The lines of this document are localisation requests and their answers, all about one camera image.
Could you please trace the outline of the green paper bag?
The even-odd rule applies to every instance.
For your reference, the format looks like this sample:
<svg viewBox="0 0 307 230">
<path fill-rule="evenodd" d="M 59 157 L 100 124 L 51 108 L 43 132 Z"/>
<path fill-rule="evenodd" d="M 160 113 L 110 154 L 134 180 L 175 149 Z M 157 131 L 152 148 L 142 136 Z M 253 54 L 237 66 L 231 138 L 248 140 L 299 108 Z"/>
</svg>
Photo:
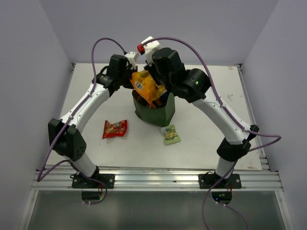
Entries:
<svg viewBox="0 0 307 230">
<path fill-rule="evenodd" d="M 165 106 L 160 108 L 145 106 L 146 101 L 135 90 L 132 91 L 132 97 L 135 114 L 140 120 L 158 127 L 165 127 L 170 124 L 176 111 L 175 97 L 172 93 L 167 93 Z"/>
</svg>

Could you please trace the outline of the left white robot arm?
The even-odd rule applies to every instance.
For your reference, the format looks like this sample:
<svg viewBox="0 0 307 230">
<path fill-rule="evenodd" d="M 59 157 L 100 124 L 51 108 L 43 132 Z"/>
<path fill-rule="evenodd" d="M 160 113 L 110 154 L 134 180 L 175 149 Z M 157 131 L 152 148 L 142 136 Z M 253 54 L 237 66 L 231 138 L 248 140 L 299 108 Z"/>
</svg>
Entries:
<svg viewBox="0 0 307 230">
<path fill-rule="evenodd" d="M 86 154 L 86 142 L 82 132 L 96 112 L 121 86 L 131 88 L 130 77 L 137 71 L 137 53 L 112 55 L 109 64 L 95 74 L 87 92 L 79 102 L 60 119 L 48 124 L 50 146 L 58 155 L 83 174 L 83 183 L 95 188 L 100 182 L 97 166 Z"/>
</svg>

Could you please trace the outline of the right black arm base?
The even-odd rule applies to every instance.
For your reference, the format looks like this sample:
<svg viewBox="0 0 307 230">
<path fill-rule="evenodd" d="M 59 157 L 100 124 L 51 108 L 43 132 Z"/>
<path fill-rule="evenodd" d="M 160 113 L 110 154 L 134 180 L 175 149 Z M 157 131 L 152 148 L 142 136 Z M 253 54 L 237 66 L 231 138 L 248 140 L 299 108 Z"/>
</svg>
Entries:
<svg viewBox="0 0 307 230">
<path fill-rule="evenodd" d="M 198 175 L 200 189 L 209 189 L 221 179 L 216 173 L 207 172 Z M 241 179 L 239 174 L 232 173 L 228 178 L 222 179 L 215 187 L 215 189 L 241 189 Z"/>
</svg>

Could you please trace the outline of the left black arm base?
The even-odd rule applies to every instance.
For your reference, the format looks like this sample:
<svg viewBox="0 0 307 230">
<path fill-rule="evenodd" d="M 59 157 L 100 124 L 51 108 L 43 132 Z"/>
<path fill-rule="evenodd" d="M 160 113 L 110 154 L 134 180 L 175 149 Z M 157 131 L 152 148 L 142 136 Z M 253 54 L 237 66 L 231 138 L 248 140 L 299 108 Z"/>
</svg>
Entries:
<svg viewBox="0 0 307 230">
<path fill-rule="evenodd" d="M 72 179 L 71 187 L 74 189 L 113 189 L 115 183 L 115 175 L 111 173 L 97 174 L 95 178 L 86 179 L 80 174 L 70 175 Z"/>
</svg>

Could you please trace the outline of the yellow mango candy bag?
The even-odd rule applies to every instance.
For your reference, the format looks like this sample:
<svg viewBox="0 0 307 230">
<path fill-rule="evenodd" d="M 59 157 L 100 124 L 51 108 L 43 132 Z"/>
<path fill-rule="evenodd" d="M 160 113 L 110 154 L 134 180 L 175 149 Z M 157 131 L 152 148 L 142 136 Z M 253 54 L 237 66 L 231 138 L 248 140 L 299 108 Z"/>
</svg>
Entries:
<svg viewBox="0 0 307 230">
<path fill-rule="evenodd" d="M 158 85 L 148 71 L 132 73 L 130 82 L 134 87 L 132 95 L 136 102 L 149 109 L 163 106 L 161 97 L 166 93 L 166 89 L 163 85 Z"/>
</svg>

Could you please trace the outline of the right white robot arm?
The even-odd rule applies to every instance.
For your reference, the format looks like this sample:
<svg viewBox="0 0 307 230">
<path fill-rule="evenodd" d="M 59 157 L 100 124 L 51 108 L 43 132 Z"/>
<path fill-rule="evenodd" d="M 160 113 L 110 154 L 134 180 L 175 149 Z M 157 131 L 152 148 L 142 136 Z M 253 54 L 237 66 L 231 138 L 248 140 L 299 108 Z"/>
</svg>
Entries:
<svg viewBox="0 0 307 230">
<path fill-rule="evenodd" d="M 233 110 L 226 113 L 227 104 L 216 97 L 208 75 L 201 69 L 186 69 L 177 51 L 168 47 L 145 48 L 146 70 L 155 81 L 175 96 L 185 99 L 199 108 L 223 133 L 224 139 L 217 149 L 219 160 L 214 171 L 214 184 L 225 188 L 231 182 L 231 173 L 237 160 L 245 156 L 255 137 L 251 131 L 258 131 L 256 125 L 249 125 L 239 119 Z"/>
</svg>

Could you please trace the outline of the light green snack packet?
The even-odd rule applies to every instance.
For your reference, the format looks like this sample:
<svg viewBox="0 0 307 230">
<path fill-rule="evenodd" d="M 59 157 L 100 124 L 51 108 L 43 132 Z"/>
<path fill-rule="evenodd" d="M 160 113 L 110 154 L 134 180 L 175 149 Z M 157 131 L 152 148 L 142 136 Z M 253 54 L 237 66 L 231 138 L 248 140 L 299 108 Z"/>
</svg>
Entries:
<svg viewBox="0 0 307 230">
<path fill-rule="evenodd" d="M 161 133 L 165 136 L 164 144 L 170 145 L 181 142 L 181 138 L 177 133 L 175 125 L 169 125 L 160 129 Z"/>
</svg>

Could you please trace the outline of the blue Doritos chip bag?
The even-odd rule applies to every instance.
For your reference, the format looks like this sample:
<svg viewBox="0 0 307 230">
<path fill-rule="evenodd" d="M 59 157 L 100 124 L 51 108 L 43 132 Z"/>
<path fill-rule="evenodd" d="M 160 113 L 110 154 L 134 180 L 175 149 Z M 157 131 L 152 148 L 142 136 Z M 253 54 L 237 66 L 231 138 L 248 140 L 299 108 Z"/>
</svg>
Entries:
<svg viewBox="0 0 307 230">
<path fill-rule="evenodd" d="M 169 95 L 169 93 L 168 93 L 168 92 L 165 92 L 164 94 L 162 94 L 162 95 L 160 96 L 159 99 L 161 99 L 161 100 L 166 100 L 167 97 L 168 97 L 168 95 Z"/>
</svg>

